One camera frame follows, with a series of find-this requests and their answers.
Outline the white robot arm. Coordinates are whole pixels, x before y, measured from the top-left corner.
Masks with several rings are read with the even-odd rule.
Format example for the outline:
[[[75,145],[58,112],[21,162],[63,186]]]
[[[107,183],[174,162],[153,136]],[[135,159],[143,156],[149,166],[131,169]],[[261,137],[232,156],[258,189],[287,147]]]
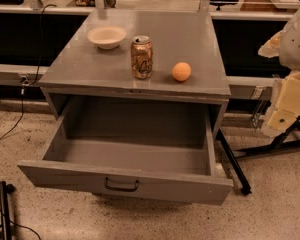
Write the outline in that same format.
[[[284,133],[300,116],[300,8],[283,29],[258,50],[263,57],[278,57],[290,69],[273,86],[271,105],[267,109],[261,131],[270,137]]]

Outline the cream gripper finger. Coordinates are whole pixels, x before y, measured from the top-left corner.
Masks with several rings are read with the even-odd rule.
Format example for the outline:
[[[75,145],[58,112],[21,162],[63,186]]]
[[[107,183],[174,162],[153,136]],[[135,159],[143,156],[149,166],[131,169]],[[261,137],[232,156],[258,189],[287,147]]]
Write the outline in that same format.
[[[276,137],[286,130],[296,121],[293,114],[281,110],[268,110],[261,126],[261,132],[266,136]]]
[[[279,57],[282,53],[283,31],[274,34],[258,50],[258,55],[265,58]]]

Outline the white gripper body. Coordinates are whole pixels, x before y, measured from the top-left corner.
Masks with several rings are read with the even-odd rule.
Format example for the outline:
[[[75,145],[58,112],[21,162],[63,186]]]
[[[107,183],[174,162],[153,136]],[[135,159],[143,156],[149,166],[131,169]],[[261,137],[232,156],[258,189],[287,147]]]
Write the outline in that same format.
[[[292,71],[282,81],[276,108],[300,116],[300,71]]]

